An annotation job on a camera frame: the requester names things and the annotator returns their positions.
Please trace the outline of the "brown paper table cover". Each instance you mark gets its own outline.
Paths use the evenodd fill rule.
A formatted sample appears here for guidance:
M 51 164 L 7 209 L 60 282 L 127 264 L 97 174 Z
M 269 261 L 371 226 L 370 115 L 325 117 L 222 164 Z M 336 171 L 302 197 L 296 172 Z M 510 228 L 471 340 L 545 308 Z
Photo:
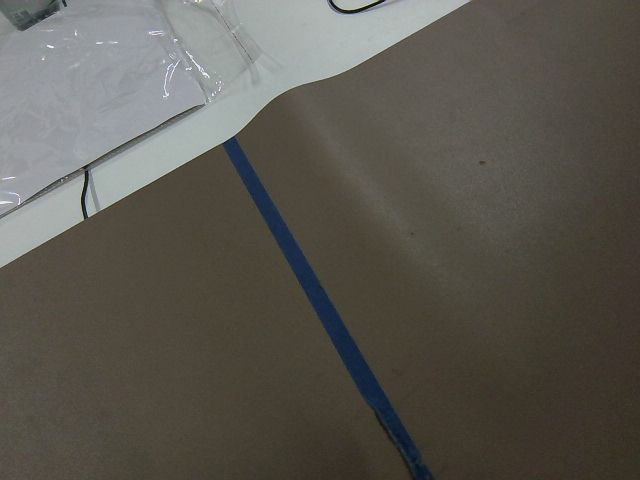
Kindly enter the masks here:
M 213 106 L 1 270 L 5 479 L 406 479 Z M 235 137 L 438 479 L 639 475 L 639 5 L 473 1 Z

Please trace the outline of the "clear plastic garment bag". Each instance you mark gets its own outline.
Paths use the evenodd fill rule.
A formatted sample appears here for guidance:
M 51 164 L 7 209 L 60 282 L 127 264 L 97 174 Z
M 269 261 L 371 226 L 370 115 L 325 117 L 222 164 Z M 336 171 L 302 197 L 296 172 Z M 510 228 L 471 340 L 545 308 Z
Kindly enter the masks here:
M 3 214 L 276 66 L 232 1 L 65 2 L 1 13 Z

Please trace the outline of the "grey handheld device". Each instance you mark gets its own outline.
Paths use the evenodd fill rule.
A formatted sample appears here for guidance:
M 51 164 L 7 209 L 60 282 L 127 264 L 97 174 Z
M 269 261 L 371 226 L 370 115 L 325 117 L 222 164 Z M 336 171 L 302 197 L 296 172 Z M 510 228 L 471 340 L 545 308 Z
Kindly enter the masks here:
M 60 0 L 1 0 L 1 13 L 10 24 L 24 31 L 57 13 L 65 1 Z

